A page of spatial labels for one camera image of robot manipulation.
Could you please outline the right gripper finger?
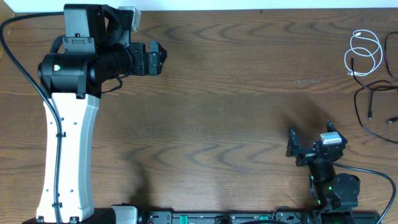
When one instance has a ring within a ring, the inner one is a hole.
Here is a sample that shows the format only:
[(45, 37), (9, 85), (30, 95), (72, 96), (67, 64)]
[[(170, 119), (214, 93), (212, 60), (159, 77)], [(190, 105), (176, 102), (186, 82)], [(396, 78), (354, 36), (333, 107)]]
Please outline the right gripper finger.
[(292, 127), (288, 129), (288, 143), (285, 156), (286, 157), (294, 157), (297, 155), (300, 149), (299, 141), (297, 139), (297, 135)]
[(331, 121), (329, 121), (329, 120), (326, 121), (326, 130), (327, 130), (328, 133), (329, 132), (337, 132), (341, 136), (341, 138), (343, 140), (342, 143), (340, 143), (340, 144), (347, 144), (348, 143), (347, 139), (344, 138), (343, 135), (340, 132), (337, 131), (337, 129), (334, 127), (333, 123)]

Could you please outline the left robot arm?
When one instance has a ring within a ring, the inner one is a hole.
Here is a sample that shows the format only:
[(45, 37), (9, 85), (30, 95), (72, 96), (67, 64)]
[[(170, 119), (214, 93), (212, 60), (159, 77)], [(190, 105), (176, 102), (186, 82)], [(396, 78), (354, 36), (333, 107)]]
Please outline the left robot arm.
[(45, 94), (47, 152), (37, 223), (81, 223), (94, 215), (91, 150), (102, 84), (159, 75), (166, 50), (133, 42), (141, 13), (135, 7), (67, 4), (65, 34), (39, 64)]

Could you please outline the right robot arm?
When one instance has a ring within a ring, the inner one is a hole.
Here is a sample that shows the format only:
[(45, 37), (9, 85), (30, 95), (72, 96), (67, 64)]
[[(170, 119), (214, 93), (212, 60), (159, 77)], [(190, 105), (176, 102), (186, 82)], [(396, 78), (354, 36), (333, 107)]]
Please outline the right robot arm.
[(309, 168), (311, 195), (318, 201), (318, 207), (301, 216), (302, 223), (354, 223), (352, 209), (358, 206), (360, 180), (355, 175), (337, 174), (333, 164), (343, 156), (347, 143), (331, 121), (311, 148), (301, 148), (294, 129), (288, 129), (285, 156), (294, 157), (297, 167)]

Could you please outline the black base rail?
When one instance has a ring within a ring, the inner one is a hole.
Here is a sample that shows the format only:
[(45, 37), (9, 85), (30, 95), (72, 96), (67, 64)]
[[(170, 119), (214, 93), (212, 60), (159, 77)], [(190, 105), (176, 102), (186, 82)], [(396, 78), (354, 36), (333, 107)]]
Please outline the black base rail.
[(205, 213), (205, 212), (139, 212), (137, 224), (220, 224), (220, 223), (377, 223), (379, 215), (372, 212), (316, 213), (287, 209), (266, 213)]

